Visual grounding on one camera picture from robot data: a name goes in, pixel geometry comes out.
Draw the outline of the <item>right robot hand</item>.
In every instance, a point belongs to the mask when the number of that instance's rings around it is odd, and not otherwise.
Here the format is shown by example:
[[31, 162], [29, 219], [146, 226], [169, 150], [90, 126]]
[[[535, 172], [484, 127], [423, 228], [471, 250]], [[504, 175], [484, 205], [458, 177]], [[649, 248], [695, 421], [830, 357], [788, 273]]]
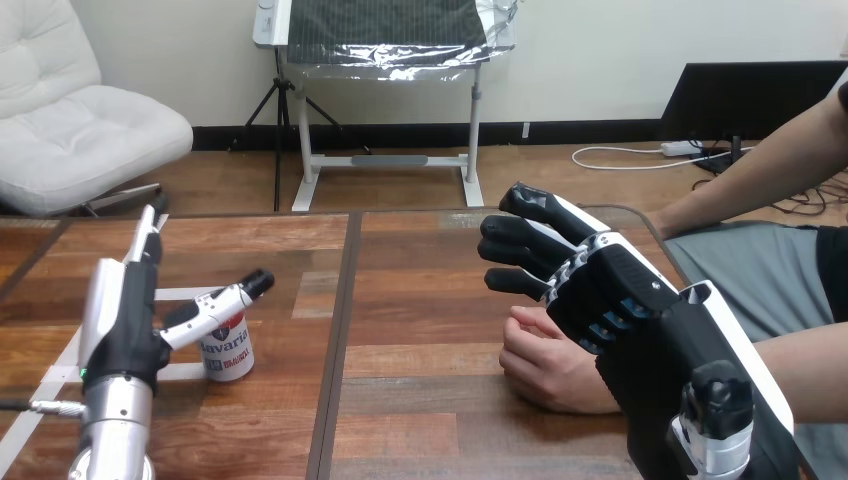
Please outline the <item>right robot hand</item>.
[[708, 281], [675, 288], [622, 234], [523, 183], [486, 217], [494, 291], [540, 302], [592, 354], [646, 479], [797, 479], [790, 406]]

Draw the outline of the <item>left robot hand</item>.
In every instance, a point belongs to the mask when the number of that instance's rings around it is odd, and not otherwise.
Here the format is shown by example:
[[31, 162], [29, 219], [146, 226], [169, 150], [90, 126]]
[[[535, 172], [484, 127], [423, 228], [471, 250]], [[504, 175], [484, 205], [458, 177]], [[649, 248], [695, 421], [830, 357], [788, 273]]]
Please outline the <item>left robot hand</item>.
[[158, 194], [143, 209], [122, 261], [98, 260], [81, 325], [80, 377], [85, 388], [122, 375], [157, 388], [171, 353], [222, 330], [272, 288], [274, 275], [257, 269], [240, 281], [195, 296], [154, 327], [155, 294], [163, 255], [161, 225], [168, 198]]

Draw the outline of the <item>person's hand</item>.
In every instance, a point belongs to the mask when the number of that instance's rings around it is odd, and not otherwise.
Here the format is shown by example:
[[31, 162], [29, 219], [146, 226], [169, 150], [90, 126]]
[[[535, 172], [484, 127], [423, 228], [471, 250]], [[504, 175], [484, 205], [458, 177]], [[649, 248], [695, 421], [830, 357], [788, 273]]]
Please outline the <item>person's hand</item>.
[[543, 308], [510, 308], [499, 364], [517, 395], [549, 411], [577, 415], [620, 411], [596, 369], [595, 356], [570, 340]]

